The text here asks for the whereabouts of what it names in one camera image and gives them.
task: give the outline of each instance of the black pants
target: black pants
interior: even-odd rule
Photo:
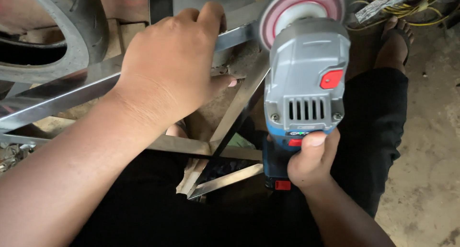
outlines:
[[[406,120],[408,79],[380,68],[347,82],[331,174],[375,216]],[[143,151],[119,176],[73,246],[322,246],[305,197],[275,192],[259,210],[231,213],[176,194],[187,159]]]

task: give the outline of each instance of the forearm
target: forearm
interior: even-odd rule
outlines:
[[[124,167],[164,130],[143,126],[127,112],[114,97],[103,98],[0,178],[5,246],[72,240]]]
[[[383,229],[332,177],[301,189],[327,247],[395,246]]]

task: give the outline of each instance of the red switch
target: red switch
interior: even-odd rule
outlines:
[[[276,190],[291,190],[290,181],[275,181]]]
[[[343,70],[332,70],[322,76],[320,86],[323,89],[332,89],[339,85],[340,79],[342,79]]]
[[[289,146],[302,146],[302,139],[291,139],[288,145]]]

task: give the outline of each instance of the fingernail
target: fingernail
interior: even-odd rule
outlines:
[[[311,145],[311,146],[319,146],[324,143],[325,139],[326,137],[323,137],[323,136],[312,137],[312,138],[309,138],[307,143],[308,145]]]
[[[230,84],[229,84],[229,87],[233,87],[236,85],[236,80],[233,80]]]

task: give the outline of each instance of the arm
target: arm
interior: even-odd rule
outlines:
[[[236,84],[210,77],[224,10],[185,9],[135,36],[116,86],[0,178],[3,246],[64,246],[118,175],[171,124]]]
[[[292,183],[300,188],[327,247],[393,247],[383,229],[361,209],[330,175],[340,134],[308,134],[302,150],[287,168]]]

